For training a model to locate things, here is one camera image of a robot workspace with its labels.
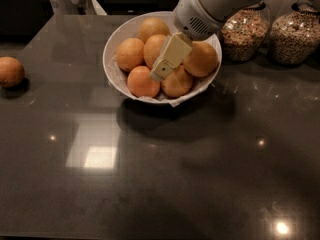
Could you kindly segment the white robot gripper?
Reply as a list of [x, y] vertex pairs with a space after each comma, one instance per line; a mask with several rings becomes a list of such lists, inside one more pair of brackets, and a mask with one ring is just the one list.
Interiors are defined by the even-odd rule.
[[192, 40], [205, 40], [221, 29], [232, 14], [232, 0], [179, 0], [173, 14], [174, 25], [181, 32], [166, 38], [150, 72], [156, 82], [180, 66], [192, 51]]

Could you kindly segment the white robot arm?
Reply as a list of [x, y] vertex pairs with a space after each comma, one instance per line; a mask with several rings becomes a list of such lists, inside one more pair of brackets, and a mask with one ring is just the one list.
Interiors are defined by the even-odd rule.
[[[179, 0], [173, 10], [178, 32], [167, 38], [150, 76], [157, 82], [167, 78], [191, 53], [193, 41], [204, 41], [220, 31], [225, 22], [243, 8], [263, 0]], [[320, 8], [320, 0], [308, 0]]]

